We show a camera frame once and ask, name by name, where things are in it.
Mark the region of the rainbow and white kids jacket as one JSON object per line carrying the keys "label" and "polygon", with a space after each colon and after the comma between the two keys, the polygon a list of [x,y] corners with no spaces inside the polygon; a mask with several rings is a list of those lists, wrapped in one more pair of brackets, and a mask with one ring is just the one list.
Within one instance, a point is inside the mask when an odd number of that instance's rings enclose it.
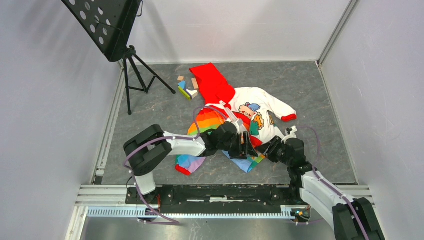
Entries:
{"label": "rainbow and white kids jacket", "polygon": [[[192,67],[190,72],[197,80],[205,107],[199,111],[195,122],[188,129],[189,136],[217,129],[229,120],[226,110],[230,110],[236,118],[243,121],[250,134],[251,143],[257,149],[275,136],[281,139],[285,137],[275,125],[270,113],[283,122],[297,118],[297,112],[291,106],[259,87],[234,88],[212,63]],[[230,160],[242,171],[249,173],[265,158],[258,152],[258,157]]]}

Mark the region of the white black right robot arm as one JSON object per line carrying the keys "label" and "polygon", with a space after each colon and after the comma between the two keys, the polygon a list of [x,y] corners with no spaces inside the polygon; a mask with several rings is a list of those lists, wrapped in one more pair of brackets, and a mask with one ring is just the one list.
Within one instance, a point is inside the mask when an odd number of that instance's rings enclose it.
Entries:
{"label": "white black right robot arm", "polygon": [[346,194],[307,161],[298,138],[276,136],[256,149],[274,163],[283,163],[290,177],[289,199],[310,205],[332,227],[337,240],[383,240],[384,233],[371,202]]}

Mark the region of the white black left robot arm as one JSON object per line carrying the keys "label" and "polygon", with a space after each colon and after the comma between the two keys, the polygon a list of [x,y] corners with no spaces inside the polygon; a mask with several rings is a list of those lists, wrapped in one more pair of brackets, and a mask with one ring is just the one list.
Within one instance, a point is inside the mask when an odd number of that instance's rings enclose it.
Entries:
{"label": "white black left robot arm", "polygon": [[157,198],[153,170],[167,157],[189,155],[209,157],[217,151],[228,152],[231,158],[257,157],[250,135],[243,125],[225,122],[216,129],[198,135],[173,134],[151,125],[123,145],[124,166],[132,171],[138,197],[145,204]]}

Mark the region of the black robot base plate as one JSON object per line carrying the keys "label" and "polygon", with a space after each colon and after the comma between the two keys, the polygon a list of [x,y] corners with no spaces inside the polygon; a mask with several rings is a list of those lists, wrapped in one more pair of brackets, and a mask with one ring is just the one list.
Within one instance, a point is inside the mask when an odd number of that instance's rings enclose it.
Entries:
{"label": "black robot base plate", "polygon": [[288,185],[159,185],[140,197],[128,187],[125,203],[147,202],[161,214],[277,214],[290,208],[289,215],[307,215],[311,206],[296,198]]}

